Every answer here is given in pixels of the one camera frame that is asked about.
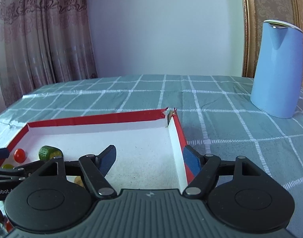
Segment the light blue kettle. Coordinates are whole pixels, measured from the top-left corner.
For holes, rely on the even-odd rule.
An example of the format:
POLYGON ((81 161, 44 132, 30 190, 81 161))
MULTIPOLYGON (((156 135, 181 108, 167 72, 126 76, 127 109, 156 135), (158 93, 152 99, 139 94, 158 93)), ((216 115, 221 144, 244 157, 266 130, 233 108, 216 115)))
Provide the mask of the light blue kettle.
POLYGON ((281 20, 263 22, 250 100, 278 118, 293 117, 303 77, 303 31, 281 20))

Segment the red shallow cardboard box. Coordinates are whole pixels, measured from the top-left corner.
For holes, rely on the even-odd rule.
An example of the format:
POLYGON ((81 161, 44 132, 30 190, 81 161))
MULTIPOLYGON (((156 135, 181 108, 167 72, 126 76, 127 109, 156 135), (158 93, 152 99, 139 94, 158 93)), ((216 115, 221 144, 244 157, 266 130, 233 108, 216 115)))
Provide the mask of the red shallow cardboard box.
POLYGON ((116 189, 184 190, 192 177, 183 160, 186 139, 176 111, 163 109, 35 121, 11 127, 0 123, 0 148, 16 165, 13 154, 21 148, 26 162, 38 160, 42 146, 53 146, 64 159, 100 154, 109 145, 117 151, 106 175, 116 189))

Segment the large green tomato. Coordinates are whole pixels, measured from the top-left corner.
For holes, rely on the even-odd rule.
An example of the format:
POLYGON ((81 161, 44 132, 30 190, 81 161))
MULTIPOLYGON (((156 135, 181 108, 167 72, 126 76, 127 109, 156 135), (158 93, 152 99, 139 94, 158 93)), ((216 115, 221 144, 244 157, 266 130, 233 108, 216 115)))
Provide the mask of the large green tomato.
POLYGON ((14 166, 11 164, 5 164, 2 166, 3 169, 14 169, 14 166))

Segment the gold framed headboard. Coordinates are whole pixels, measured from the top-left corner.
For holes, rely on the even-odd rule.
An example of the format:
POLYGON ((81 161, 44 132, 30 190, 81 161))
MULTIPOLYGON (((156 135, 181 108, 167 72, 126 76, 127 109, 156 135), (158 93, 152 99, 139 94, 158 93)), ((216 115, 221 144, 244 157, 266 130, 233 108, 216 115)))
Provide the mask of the gold framed headboard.
POLYGON ((261 46, 262 23, 267 19, 276 19, 292 23, 303 31, 303 0, 242 0, 242 3, 245 28, 242 76, 254 77, 261 46))

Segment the small red cherry tomato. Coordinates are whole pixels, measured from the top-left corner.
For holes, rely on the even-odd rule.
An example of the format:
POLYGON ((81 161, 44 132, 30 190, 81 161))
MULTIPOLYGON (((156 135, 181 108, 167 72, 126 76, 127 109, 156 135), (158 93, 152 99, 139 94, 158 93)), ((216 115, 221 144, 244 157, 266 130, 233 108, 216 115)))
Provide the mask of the small red cherry tomato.
POLYGON ((23 163, 26 160, 26 153, 23 149, 18 148, 14 152, 14 160, 18 163, 23 163))

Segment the green cucumber piece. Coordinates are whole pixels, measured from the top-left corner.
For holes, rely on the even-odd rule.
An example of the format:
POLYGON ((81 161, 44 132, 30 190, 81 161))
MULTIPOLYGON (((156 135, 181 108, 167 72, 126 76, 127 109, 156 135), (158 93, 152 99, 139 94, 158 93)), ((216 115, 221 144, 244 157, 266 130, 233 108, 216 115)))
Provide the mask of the green cucumber piece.
POLYGON ((41 161, 49 161, 50 159, 56 157, 56 156, 61 156, 63 157, 63 152, 52 146, 42 146, 39 149, 39 159, 41 161))

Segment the brown patterned curtain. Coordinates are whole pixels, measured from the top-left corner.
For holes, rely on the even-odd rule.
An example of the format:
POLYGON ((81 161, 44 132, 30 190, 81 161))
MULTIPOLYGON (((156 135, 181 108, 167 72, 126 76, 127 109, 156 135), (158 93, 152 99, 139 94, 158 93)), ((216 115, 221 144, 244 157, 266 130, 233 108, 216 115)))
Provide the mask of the brown patterned curtain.
POLYGON ((47 84, 95 79, 87 0, 0 0, 5 104, 47 84))

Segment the teal checked bedspread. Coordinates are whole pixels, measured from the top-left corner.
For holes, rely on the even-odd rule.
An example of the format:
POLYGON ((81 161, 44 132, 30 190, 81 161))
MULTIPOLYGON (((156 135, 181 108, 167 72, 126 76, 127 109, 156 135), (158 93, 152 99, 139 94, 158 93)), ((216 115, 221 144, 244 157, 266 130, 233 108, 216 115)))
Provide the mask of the teal checked bedspread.
POLYGON ((0 148, 36 120, 176 109, 187 143, 223 160, 247 156, 295 201, 289 230, 303 237, 303 90, 290 119, 250 101, 253 81, 232 76, 133 75, 45 85, 0 114, 0 148))

